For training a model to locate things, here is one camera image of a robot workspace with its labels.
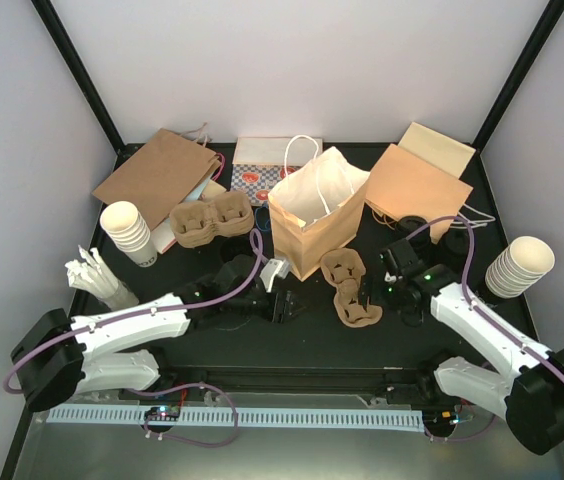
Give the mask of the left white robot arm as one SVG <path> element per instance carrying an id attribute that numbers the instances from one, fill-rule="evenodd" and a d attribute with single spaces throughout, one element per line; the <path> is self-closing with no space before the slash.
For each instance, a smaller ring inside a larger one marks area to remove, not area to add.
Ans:
<path id="1" fill-rule="evenodd" d="M 303 310 L 298 295 L 280 285 L 284 261 L 261 265 L 238 255 L 215 274 L 176 292 L 116 312 L 70 317 L 63 309 L 43 314 L 11 352 L 10 393 L 23 395 L 28 411 L 50 410 L 80 393 L 127 389 L 155 399 L 176 388 L 152 342 L 208 329 L 223 314 L 244 314 L 282 324 Z"/>

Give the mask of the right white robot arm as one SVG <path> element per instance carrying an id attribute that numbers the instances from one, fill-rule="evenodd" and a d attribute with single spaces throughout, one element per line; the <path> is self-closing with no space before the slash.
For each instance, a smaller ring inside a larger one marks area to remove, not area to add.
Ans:
<path id="1" fill-rule="evenodd" d="M 438 403 L 459 397 L 504 420 L 518 442 L 543 455 L 564 441 L 564 348 L 553 351 L 522 334 L 444 265 L 427 267 L 400 239 L 380 251 L 384 295 L 403 319 L 431 316 L 467 341 L 487 361 L 460 356 L 416 379 L 419 396 Z"/>

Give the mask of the orange kraft paper bag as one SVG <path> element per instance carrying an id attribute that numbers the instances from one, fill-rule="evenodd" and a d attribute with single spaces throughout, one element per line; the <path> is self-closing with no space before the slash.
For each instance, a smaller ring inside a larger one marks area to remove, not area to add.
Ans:
<path id="1" fill-rule="evenodd" d="M 328 252 L 357 235 L 370 173 L 350 164 L 335 147 L 294 172 L 283 161 L 284 178 L 268 194 L 274 256 L 289 261 L 304 281 Z"/>

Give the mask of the single pulp cup carrier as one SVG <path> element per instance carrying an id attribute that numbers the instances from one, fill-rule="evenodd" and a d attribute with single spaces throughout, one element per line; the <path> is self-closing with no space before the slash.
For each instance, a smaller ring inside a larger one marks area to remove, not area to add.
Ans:
<path id="1" fill-rule="evenodd" d="M 364 328 L 380 321 L 382 308 L 360 299 L 366 267 L 356 250 L 340 248 L 327 252 L 320 260 L 320 269 L 325 281 L 335 288 L 333 304 L 345 326 Z"/>

